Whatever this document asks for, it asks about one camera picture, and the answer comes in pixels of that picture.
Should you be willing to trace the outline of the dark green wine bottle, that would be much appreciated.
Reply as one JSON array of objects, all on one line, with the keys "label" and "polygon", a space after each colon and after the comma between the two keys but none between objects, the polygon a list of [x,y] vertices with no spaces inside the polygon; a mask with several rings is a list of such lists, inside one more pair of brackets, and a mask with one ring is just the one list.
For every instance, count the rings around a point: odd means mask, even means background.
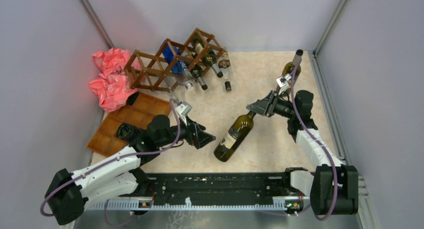
[{"label": "dark green wine bottle", "polygon": [[[196,35],[194,37],[194,39],[191,42],[195,52],[197,54],[200,54],[200,52],[205,48],[204,42],[202,41],[202,39],[200,38],[199,35]],[[221,71],[221,69],[219,68],[217,62],[218,62],[218,58],[217,55],[215,54],[215,52],[212,49],[208,49],[206,51],[206,53],[204,54],[204,56],[202,57],[201,61],[208,67],[211,67],[212,70],[215,72],[215,74],[217,75],[218,78],[222,78],[223,77],[223,72]]]},{"label": "dark green wine bottle", "polygon": [[196,79],[202,90],[206,91],[208,89],[208,85],[203,79],[203,69],[199,65],[194,64],[193,68],[189,70],[189,66],[191,65],[189,62],[182,60],[180,63],[182,64],[184,77],[192,81]]}]

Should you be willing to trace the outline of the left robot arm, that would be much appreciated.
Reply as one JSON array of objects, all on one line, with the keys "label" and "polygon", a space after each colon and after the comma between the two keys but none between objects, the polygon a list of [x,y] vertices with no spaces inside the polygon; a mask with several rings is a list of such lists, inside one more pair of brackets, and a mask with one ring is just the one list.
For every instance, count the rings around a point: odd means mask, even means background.
[{"label": "left robot arm", "polygon": [[40,213],[60,225],[79,218],[91,206],[121,195],[144,196],[150,182],[141,166],[177,142],[201,149],[216,140],[206,127],[189,117],[170,125],[166,115],[157,115],[135,139],[112,156],[82,169],[57,171],[48,186]]}]

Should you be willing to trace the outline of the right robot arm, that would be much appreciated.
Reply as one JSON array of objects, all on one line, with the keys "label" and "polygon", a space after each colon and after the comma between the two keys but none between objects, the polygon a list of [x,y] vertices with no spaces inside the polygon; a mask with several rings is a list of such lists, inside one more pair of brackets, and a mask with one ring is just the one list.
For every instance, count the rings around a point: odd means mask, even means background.
[{"label": "right robot arm", "polygon": [[293,100],[287,101],[272,90],[246,108],[264,117],[287,118],[288,133],[315,167],[314,172],[289,169],[289,176],[281,182],[284,193],[302,192],[309,198],[313,213],[322,220],[330,215],[355,215],[359,210],[358,170],[338,159],[321,138],[312,119],[313,99],[312,92],[299,90]]}]

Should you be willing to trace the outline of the brown wooden wine rack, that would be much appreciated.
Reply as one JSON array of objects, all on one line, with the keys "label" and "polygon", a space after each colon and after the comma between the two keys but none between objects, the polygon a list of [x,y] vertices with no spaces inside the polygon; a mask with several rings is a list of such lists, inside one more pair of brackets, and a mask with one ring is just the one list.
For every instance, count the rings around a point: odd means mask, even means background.
[{"label": "brown wooden wine rack", "polygon": [[[200,54],[197,54],[192,46],[192,41],[196,35],[200,36],[204,43],[204,49]],[[174,54],[174,59],[171,64],[168,64],[163,56],[166,45],[171,47],[171,51]],[[194,64],[199,65],[203,69],[202,76],[210,70],[213,71],[210,66],[206,66],[202,62],[202,57],[208,49],[214,51],[217,56],[218,64],[218,60],[225,49],[220,45],[213,34],[196,28],[185,43],[178,43],[169,38],[165,39],[155,54],[145,53],[136,49],[124,66],[124,71],[128,76],[132,89],[168,92],[164,79],[165,77],[174,77],[176,79],[177,74],[172,73],[171,69],[177,60],[183,60],[190,63],[188,67],[189,70],[193,68]]]}]

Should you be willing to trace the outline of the blue square glass bottle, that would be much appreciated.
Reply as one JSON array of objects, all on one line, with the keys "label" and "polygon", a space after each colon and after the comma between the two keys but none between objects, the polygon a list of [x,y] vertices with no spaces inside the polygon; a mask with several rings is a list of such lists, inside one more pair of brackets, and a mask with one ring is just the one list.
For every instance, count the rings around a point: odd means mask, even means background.
[{"label": "blue square glass bottle", "polygon": [[[172,53],[171,47],[166,45],[162,52],[166,62],[170,65],[174,59],[174,54]],[[175,65],[172,67],[171,72],[177,74],[176,81],[179,85],[184,86],[187,91],[192,91],[194,85],[192,83],[193,77],[191,76],[190,71],[188,70],[188,63],[184,60],[178,59]]]}]

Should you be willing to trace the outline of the clear glass bottle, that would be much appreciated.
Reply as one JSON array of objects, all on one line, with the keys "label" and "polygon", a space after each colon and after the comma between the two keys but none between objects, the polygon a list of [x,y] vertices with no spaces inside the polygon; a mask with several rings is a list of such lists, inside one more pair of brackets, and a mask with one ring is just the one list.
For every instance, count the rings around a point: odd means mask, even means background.
[{"label": "clear glass bottle", "polygon": [[180,100],[178,99],[178,96],[175,92],[175,88],[174,85],[177,83],[176,79],[172,76],[166,76],[164,78],[164,81],[166,83],[167,89],[168,89],[168,94],[170,95],[170,98],[175,102],[175,103],[179,103]]}]

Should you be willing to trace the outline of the dark green wine bottle front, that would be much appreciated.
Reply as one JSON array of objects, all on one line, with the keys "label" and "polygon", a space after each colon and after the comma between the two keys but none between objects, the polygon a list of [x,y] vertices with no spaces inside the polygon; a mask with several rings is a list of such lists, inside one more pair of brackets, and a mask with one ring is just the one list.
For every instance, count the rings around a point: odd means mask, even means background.
[{"label": "dark green wine bottle front", "polygon": [[189,70],[189,66],[191,65],[189,62],[182,60],[180,63],[182,64],[184,77],[192,81],[196,79],[202,90],[206,91],[208,89],[208,85],[203,79],[203,69],[199,65],[194,64],[193,68]]}]

